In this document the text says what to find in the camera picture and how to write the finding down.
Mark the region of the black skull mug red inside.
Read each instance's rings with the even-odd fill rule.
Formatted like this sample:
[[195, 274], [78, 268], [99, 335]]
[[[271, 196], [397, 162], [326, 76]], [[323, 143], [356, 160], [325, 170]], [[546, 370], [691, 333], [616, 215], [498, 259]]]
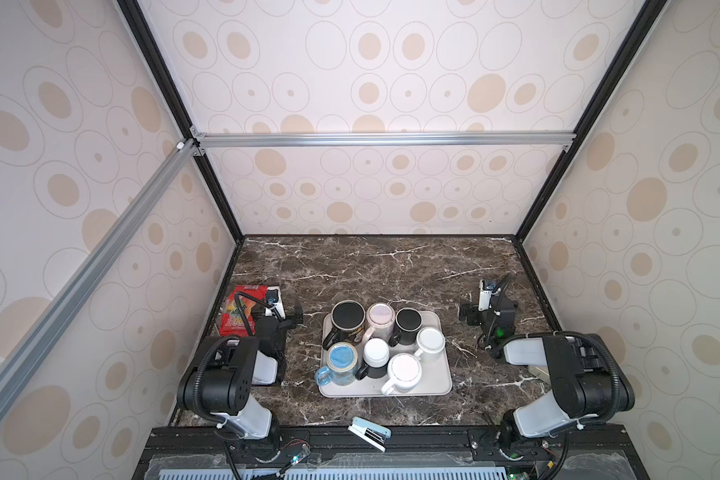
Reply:
[[353, 300], [337, 303], [331, 311], [331, 329], [322, 341], [322, 348], [328, 350], [338, 342], [359, 344], [365, 329], [365, 309]]

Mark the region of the blue butterfly mug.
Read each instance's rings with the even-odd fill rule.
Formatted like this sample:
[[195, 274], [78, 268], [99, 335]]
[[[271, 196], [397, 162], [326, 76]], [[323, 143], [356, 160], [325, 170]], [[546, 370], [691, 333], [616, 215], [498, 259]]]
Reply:
[[347, 342], [337, 342], [326, 352], [325, 365], [315, 374], [318, 386], [335, 384], [347, 386], [356, 380], [359, 355], [356, 348]]

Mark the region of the black and white mug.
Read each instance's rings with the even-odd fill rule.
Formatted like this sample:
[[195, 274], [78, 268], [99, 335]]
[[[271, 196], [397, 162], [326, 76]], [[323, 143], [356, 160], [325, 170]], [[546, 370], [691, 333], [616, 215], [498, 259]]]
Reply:
[[380, 338], [372, 338], [363, 347], [362, 362], [355, 378], [361, 381], [365, 378], [381, 379], [387, 374], [387, 365], [390, 360], [390, 347]]

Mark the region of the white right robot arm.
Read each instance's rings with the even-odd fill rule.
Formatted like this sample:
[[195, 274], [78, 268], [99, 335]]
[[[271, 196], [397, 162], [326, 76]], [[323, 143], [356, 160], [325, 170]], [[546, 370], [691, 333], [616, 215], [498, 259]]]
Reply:
[[534, 439], [604, 425], [634, 407], [634, 389], [599, 335], [517, 334], [516, 310], [516, 302], [495, 291], [483, 291], [478, 303], [463, 302], [458, 312], [461, 321], [481, 329], [477, 346], [493, 359], [544, 367], [549, 376], [549, 392], [503, 415], [491, 443], [506, 457], [519, 457], [520, 450]]

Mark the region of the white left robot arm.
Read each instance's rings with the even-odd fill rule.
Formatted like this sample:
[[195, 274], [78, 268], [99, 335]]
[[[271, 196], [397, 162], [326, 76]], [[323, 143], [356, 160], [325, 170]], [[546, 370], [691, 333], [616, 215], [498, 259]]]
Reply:
[[236, 448], [279, 450], [282, 435], [276, 415], [258, 402], [252, 388], [282, 382], [287, 334], [303, 320], [297, 304], [283, 318], [256, 312], [244, 323], [242, 336], [205, 338], [179, 381], [178, 407], [212, 423]]

